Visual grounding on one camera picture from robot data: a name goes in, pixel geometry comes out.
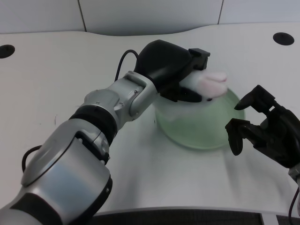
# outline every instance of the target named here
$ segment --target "white wall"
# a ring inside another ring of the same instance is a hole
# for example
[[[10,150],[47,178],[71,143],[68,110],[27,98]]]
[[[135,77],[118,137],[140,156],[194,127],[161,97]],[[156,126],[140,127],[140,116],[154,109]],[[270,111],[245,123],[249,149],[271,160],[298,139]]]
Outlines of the white wall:
[[[166,34],[217,24],[222,0],[80,0],[88,32]]]
[[[224,0],[220,24],[300,22],[300,0]]]
[[[77,0],[0,0],[0,34],[82,30]]]
[[[162,34],[226,23],[300,22],[300,0],[80,0],[88,32]],[[77,0],[0,0],[0,34],[84,31]]]

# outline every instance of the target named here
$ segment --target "table surface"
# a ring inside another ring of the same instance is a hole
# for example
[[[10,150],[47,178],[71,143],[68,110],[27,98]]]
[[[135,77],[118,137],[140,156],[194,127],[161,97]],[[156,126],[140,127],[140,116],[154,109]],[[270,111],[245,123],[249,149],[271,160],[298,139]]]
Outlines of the table surface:
[[[295,43],[275,43],[277,32],[291,34]],[[135,37],[86,32],[0,35],[0,45],[15,46],[12,56],[0,60],[0,207],[21,187],[26,150],[42,144],[86,94],[109,86],[127,49],[139,53],[156,39],[210,52],[208,69],[225,71],[229,88],[239,97],[260,84],[300,118],[300,23],[214,25]],[[134,66],[130,54],[120,74]],[[246,111],[254,124],[263,118],[253,109]],[[237,157],[228,146],[213,151],[180,147],[154,120],[150,106],[117,134],[107,164],[113,189],[99,212],[175,207],[287,215],[297,188],[287,169],[247,141]]]

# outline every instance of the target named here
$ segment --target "floor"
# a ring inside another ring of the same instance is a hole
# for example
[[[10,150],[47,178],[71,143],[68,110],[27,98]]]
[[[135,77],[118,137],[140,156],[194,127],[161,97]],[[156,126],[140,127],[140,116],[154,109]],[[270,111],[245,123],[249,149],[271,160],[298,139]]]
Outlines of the floor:
[[[279,225],[290,225],[277,216]],[[300,219],[293,220],[300,225]],[[222,210],[148,210],[96,216],[88,225],[264,225],[259,213]]]

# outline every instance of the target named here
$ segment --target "round hole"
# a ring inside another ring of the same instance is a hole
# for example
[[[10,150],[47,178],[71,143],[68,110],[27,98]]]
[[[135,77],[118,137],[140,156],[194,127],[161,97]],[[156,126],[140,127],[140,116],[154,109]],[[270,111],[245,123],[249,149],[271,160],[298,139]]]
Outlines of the round hole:
[[[291,45],[295,42],[291,35],[282,32],[274,34],[273,40],[280,45]]]
[[[7,58],[14,54],[15,52],[15,47],[12,45],[2,45],[0,46],[0,59]]]

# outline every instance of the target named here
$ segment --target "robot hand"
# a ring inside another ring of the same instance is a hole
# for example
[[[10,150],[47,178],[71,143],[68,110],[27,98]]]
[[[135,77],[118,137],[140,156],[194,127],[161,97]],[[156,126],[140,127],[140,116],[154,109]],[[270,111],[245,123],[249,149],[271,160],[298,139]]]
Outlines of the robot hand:
[[[257,85],[236,105],[236,110],[253,107],[267,116],[260,125],[246,120],[232,119],[227,125],[228,140],[234,155],[243,149],[243,138],[253,147],[286,168],[300,163],[300,121],[290,111],[280,106],[275,98]]]

